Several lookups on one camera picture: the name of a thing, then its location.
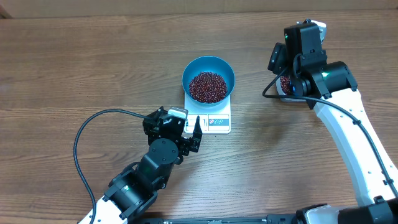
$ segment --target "wooden tabletop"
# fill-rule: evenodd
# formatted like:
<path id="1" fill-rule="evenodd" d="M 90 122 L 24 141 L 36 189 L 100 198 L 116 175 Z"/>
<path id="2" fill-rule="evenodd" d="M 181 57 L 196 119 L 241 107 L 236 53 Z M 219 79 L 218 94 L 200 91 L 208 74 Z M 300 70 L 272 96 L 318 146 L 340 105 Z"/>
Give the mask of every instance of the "wooden tabletop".
<path id="1" fill-rule="evenodd" d="M 149 114 L 183 106 L 181 75 L 202 55 L 236 74 L 232 132 L 204 135 L 148 212 L 169 218 L 292 213 L 354 205 L 348 171 L 305 104 L 261 96 L 283 29 L 328 24 L 328 61 L 354 73 L 366 112 L 398 162 L 398 11 L 266 12 L 0 21 L 0 223 L 76 223 L 91 209 L 73 162 L 75 134 L 106 108 Z M 142 120 L 106 114 L 78 157 L 96 199 L 147 152 Z"/>

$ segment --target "beige wall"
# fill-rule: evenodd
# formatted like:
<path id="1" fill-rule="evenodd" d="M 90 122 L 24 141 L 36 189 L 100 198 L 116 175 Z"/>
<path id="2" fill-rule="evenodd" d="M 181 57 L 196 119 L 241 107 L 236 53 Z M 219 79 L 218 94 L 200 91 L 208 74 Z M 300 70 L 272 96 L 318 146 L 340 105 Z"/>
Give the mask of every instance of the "beige wall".
<path id="1" fill-rule="evenodd" d="M 395 9 L 398 0 L 0 0 L 13 18 Z"/>

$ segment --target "bowl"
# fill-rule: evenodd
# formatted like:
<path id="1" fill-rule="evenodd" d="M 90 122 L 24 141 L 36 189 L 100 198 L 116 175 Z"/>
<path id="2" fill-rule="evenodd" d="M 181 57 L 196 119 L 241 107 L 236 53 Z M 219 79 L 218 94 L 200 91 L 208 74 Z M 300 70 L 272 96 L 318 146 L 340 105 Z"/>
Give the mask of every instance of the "bowl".
<path id="1" fill-rule="evenodd" d="M 189 84 L 197 75 L 201 72 L 213 72 L 223 77 L 227 91 L 224 99 L 216 103 L 202 103 L 194 100 L 189 92 Z M 202 56 L 191 61 L 184 72 L 182 73 L 182 88 L 184 92 L 191 98 L 192 101 L 199 104 L 200 106 L 216 106 L 223 102 L 232 93 L 235 87 L 235 74 L 231 66 L 221 58 L 214 56 Z"/>

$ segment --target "black cable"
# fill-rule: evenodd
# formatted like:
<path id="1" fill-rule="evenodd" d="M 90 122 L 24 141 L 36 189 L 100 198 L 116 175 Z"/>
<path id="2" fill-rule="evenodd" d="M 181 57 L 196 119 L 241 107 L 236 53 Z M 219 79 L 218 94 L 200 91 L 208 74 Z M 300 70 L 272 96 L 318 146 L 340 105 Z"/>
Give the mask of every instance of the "black cable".
<path id="1" fill-rule="evenodd" d="M 347 115 L 349 118 L 351 118 L 353 120 L 353 124 L 358 125 L 358 127 L 362 130 L 362 132 L 364 133 L 366 139 L 369 141 L 369 144 L 372 147 L 373 153 L 376 156 L 377 162 L 379 163 L 379 166 L 382 170 L 382 173 L 384 174 L 384 177 L 386 178 L 386 182 L 387 184 L 389 184 L 392 193 L 394 194 L 395 197 L 398 197 L 398 191 L 395 188 L 394 184 L 393 184 L 393 180 L 390 178 L 390 175 L 387 172 L 386 167 L 384 166 L 384 163 L 381 159 L 381 156 L 379 154 L 379 151 L 377 150 L 376 145 L 374 144 L 372 137 L 370 136 L 370 134 L 368 133 L 368 131 L 366 130 L 366 128 L 363 126 L 363 124 L 361 123 L 360 120 L 356 119 L 356 117 L 354 115 L 352 115 L 350 112 L 346 111 L 345 109 L 343 109 L 342 107 L 334 104 L 334 103 L 330 103 L 327 100 L 321 100 L 318 98 L 313 98 L 313 97 L 307 97 L 307 96 L 294 96 L 294 95 L 267 95 L 267 91 L 268 89 L 275 84 L 275 82 L 287 71 L 287 67 L 285 67 L 283 69 L 283 71 L 281 71 L 281 73 L 279 75 L 277 75 L 273 81 L 270 82 L 270 84 L 267 85 L 267 87 L 264 89 L 264 91 L 262 92 L 262 95 L 266 98 L 272 98 L 272 99 L 298 99 L 298 100 L 309 100 L 309 101 L 315 101 L 317 103 L 323 103 L 326 104 L 328 106 L 331 106 L 339 111 L 341 111 L 342 113 L 344 113 L 345 115 Z"/>
<path id="2" fill-rule="evenodd" d="M 76 135 L 76 138 L 75 138 L 75 143 L 74 143 L 74 145 L 73 145 L 73 157 L 75 158 L 75 166 L 76 166 L 77 172 L 79 173 L 79 176 L 80 176 L 80 178 L 81 178 L 81 181 L 83 181 L 83 184 L 85 185 L 85 187 L 86 187 L 86 189 L 87 189 L 87 191 L 88 191 L 88 194 L 90 195 L 91 202 L 92 202 L 92 204 L 93 204 L 93 214 L 92 214 L 92 216 L 91 216 L 90 224 L 93 224 L 93 223 L 94 223 L 94 220 L 95 220 L 95 215 L 96 215 L 96 203 L 95 203 L 95 198 L 94 198 L 93 191 L 91 190 L 90 186 L 88 185 L 88 182 L 87 182 L 87 180 L 85 179 L 85 176 L 83 175 L 83 173 L 82 173 L 82 171 L 81 171 L 81 169 L 80 169 L 80 166 L 79 166 L 79 162 L 78 162 L 78 159 L 77 159 L 77 142 L 79 141 L 79 137 L 80 137 L 81 132 L 83 131 L 83 129 L 85 128 L 85 126 L 86 126 L 92 119 L 96 118 L 97 116 L 99 116 L 99 115 L 101 115 L 101 114 L 110 113 L 110 112 L 118 112 L 118 113 L 129 114 L 129 115 L 133 115 L 133 116 L 136 116 L 136 117 L 139 117 L 139 118 L 144 118 L 144 119 L 152 119 L 152 118 L 150 118 L 150 117 L 148 117 L 148 116 L 144 116 L 144 115 L 137 114 L 137 113 L 133 113 L 133 112 L 126 111 L 126 110 L 121 110 L 121 109 L 108 109 L 108 110 L 103 110 L 103 111 L 100 111 L 100 112 L 98 112 L 98 113 L 92 115 L 91 117 L 89 117 L 89 118 L 81 125 L 79 131 L 77 132 L 77 135 Z"/>

